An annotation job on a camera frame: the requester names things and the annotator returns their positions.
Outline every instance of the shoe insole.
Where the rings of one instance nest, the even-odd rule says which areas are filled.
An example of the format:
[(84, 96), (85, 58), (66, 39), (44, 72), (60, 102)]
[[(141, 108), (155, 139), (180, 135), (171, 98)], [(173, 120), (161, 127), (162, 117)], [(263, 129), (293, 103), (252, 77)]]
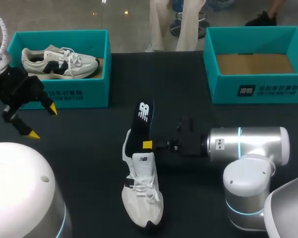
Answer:
[(33, 58), (30, 59), (30, 61), (31, 62), (34, 62), (34, 63), (36, 63), (38, 61), (43, 61), (43, 60), (44, 60), (43, 57), (33, 57)]
[(151, 152), (143, 149), (143, 142), (150, 140), (150, 127), (154, 112), (152, 99), (146, 98), (136, 104), (130, 135), (126, 143), (126, 155), (132, 157), (134, 153)]

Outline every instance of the white sneaker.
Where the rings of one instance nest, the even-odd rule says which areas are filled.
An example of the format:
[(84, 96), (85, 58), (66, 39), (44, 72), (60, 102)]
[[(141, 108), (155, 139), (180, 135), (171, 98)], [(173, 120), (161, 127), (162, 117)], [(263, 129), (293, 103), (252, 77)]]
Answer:
[(154, 49), (152, 48), (152, 45), (150, 44), (150, 45), (148, 46), (148, 48), (145, 50), (145, 52), (146, 52), (146, 53), (163, 52), (163, 50), (161, 50), (161, 51), (154, 50)]
[(22, 64), (29, 76), (36, 75), (39, 79), (89, 78), (99, 70), (97, 58), (52, 45), (43, 51), (23, 49)]
[(123, 160), (128, 164), (130, 174), (126, 177), (122, 199), (132, 221), (150, 229), (159, 224), (163, 214), (154, 153), (134, 153), (132, 158), (128, 157), (125, 150), (130, 132), (123, 145)]

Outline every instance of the black tablecloth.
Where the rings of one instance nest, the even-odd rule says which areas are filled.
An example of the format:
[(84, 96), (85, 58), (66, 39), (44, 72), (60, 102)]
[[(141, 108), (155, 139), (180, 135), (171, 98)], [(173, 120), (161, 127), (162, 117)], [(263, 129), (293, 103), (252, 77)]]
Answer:
[[(201, 52), (113, 54), (110, 106), (106, 109), (22, 111), (41, 140), (20, 137), (0, 118), (0, 142), (28, 145), (52, 166), (70, 211), (74, 238), (147, 237), (128, 217), (121, 199), (128, 168), (121, 157), (135, 103), (155, 102), (152, 135), (168, 138), (183, 115), (207, 133), (219, 126), (284, 126), (291, 140), (287, 166), (277, 168), (271, 189), (298, 177), (298, 105), (213, 106)], [(0, 114), (3, 105), (0, 103)], [(234, 228), (223, 194), (224, 167), (207, 159), (156, 154), (164, 198), (161, 238), (265, 238)]]

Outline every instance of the black shoe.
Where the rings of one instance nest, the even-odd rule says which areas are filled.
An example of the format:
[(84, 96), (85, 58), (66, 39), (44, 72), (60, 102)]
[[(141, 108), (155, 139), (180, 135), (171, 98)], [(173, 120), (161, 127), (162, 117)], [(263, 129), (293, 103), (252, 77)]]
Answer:
[(274, 18), (269, 18), (267, 12), (263, 12), (261, 15), (258, 15), (257, 18), (251, 20), (245, 24), (245, 26), (276, 26), (276, 16)]

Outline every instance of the new balance logo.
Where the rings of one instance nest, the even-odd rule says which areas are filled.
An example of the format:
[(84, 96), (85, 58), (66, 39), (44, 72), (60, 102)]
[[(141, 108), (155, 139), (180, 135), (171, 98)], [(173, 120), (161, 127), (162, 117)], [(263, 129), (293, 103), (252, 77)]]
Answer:
[(66, 61), (50, 61), (45, 66), (43, 72), (44, 73), (55, 73), (64, 75), (65, 71), (69, 68), (69, 65)]
[(139, 161), (147, 161), (147, 159), (148, 159), (148, 157), (141, 157), (140, 159), (139, 159)]
[(145, 122), (147, 122), (148, 121), (148, 114), (149, 114), (149, 105), (148, 104), (144, 104), (144, 103), (140, 103), (138, 116), (142, 120), (144, 120)]

